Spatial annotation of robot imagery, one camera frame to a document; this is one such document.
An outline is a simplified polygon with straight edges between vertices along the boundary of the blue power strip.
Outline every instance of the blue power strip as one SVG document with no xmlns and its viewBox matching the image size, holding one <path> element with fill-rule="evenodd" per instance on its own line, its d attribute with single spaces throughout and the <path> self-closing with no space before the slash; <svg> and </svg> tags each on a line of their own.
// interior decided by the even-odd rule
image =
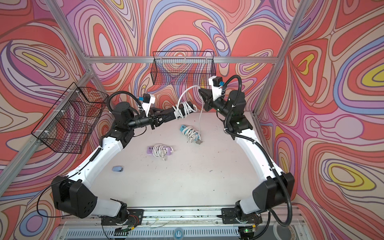
<svg viewBox="0 0 384 240">
<path fill-rule="evenodd" d="M 183 132 L 184 129 L 186 129 L 186 128 L 187 127 L 185 125 L 181 125 L 180 131 Z"/>
</svg>

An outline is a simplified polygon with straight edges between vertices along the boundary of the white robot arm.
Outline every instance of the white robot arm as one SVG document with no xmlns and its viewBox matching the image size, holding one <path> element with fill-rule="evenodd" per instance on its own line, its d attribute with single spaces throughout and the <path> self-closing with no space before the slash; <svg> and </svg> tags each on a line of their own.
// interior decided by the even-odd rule
<svg viewBox="0 0 384 240">
<path fill-rule="evenodd" d="M 271 161 L 261 147 L 251 124 L 243 114 L 244 93 L 241 91 L 238 93 L 234 90 L 229 94 L 228 100 L 225 101 L 223 94 L 226 84 L 223 84 L 222 78 L 214 76 L 209 79 L 209 83 L 212 90 L 199 90 L 205 102 L 204 109 L 209 111 L 214 108 L 226 117 L 224 122 L 226 132 L 244 150 L 258 177 L 255 183 L 257 187 L 252 195 L 236 203 L 236 217 L 246 221 L 255 212 L 265 212 L 276 205 L 288 202 L 287 198 L 290 197 L 295 180 L 292 174 L 284 173 L 279 166 Z M 134 111 L 127 102 L 117 104 L 112 110 L 109 101 L 115 95 L 112 94 L 107 99 L 108 108 L 114 115 L 115 121 L 109 132 L 101 138 L 100 146 L 66 177 L 57 176 L 52 181 L 52 192 L 55 207 L 59 210 L 80 218 L 89 215 L 109 216 L 115 219 L 115 223 L 123 224 L 128 218 L 127 205 L 117 200 L 97 198 L 89 189 L 108 162 L 129 143 L 135 128 L 150 125 L 154 129 L 163 122 L 171 121 L 176 117 L 173 108 L 165 110 L 151 108 L 153 96 L 150 95 L 142 98 L 143 102 L 146 103 L 143 106 L 137 101 L 141 111 L 139 115 L 134 115 Z M 183 115 L 186 114 L 182 104 L 179 109 Z"/>
</svg>

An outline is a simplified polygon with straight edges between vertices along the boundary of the wire basket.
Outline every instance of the wire basket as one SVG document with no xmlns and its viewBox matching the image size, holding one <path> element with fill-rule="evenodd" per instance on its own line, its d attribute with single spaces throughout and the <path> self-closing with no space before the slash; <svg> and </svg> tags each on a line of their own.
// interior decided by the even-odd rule
<svg viewBox="0 0 384 240">
<path fill-rule="evenodd" d="M 56 110 L 57 114 L 48 126 L 39 135 L 36 126 L 32 135 L 54 152 L 82 153 L 106 107 L 107 97 L 106 93 L 93 88 L 76 87 L 68 102 Z"/>
<path fill-rule="evenodd" d="M 213 51 L 154 51 L 153 85 L 208 86 L 216 75 Z"/>
</svg>

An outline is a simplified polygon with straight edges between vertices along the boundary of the coiled white cable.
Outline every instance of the coiled white cable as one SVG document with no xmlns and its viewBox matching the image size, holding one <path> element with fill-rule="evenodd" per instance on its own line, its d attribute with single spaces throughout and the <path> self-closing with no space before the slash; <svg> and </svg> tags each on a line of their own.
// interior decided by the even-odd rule
<svg viewBox="0 0 384 240">
<path fill-rule="evenodd" d="M 198 136 L 199 136 L 199 131 L 195 130 L 192 126 L 188 126 L 186 127 L 182 133 L 187 137 L 189 138 L 189 142 L 193 142 L 195 140 L 197 140 Z"/>
<path fill-rule="evenodd" d="M 191 106 L 189 106 L 189 104 L 187 102 L 181 102 L 181 104 L 183 105 L 184 109 L 186 109 L 186 110 L 184 110 L 185 116 L 183 116 L 181 109 L 176 108 L 175 106 L 172 106 L 173 109 L 175 110 L 175 113 L 176 113 L 175 117 L 176 118 L 178 118 L 178 117 L 186 118 L 190 111 L 193 113 L 197 112 L 197 108 L 195 105 L 193 105 L 194 108 L 191 108 Z"/>
<path fill-rule="evenodd" d="M 167 150 L 165 149 L 167 146 L 163 144 L 156 144 L 153 146 L 153 156 L 155 157 L 161 157 L 163 161 L 167 160 Z"/>
<path fill-rule="evenodd" d="M 180 104 L 180 101 L 181 101 L 181 98 L 183 97 L 183 95 L 184 95 L 189 89 L 191 89 L 191 88 L 198 88 L 198 89 L 200 89 L 200 86 L 199 86 L 199 85 L 193 85 L 193 86 L 187 88 L 187 89 L 180 95 L 179 100 L 178 100 L 177 105 L 176 105 L 176 110 L 175 110 L 175 112 L 176 112 L 176 119 L 178 119 L 179 115 L 181 115 L 181 118 L 183 118 L 183 114 L 181 114 L 181 111 L 179 110 L 179 104 Z M 201 135 L 200 135 L 200 132 L 201 132 L 201 128 L 200 128 L 200 119 L 201 119 L 201 114 L 203 113 L 204 100 L 203 100 L 203 98 L 200 96 L 200 94 L 198 94 L 198 95 L 199 95 L 199 97 L 200 97 L 200 99 L 201 99 L 201 110 L 200 110 L 200 116 L 199 116 L 199 132 L 198 132 L 197 136 L 199 136 L 200 141 L 201 141 Z"/>
</svg>

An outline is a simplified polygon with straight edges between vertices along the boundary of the white table surface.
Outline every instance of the white table surface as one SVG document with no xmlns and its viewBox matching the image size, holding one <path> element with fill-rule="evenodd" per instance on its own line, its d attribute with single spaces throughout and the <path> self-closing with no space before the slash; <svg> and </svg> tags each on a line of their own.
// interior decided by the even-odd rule
<svg viewBox="0 0 384 240">
<path fill-rule="evenodd" d="M 250 196 L 256 187 L 255 170 L 241 147 L 223 132 L 215 113 L 201 116 L 201 145 L 189 143 L 180 132 L 183 124 L 198 129 L 199 114 L 154 130 L 149 126 L 132 138 L 99 174 L 91 191 L 129 207 L 231 205 Z M 250 113 L 245 115 L 253 125 Z M 146 154 L 147 147 L 157 143 L 174 149 L 165 162 Z M 124 170 L 113 172 L 113 166 Z"/>
</svg>

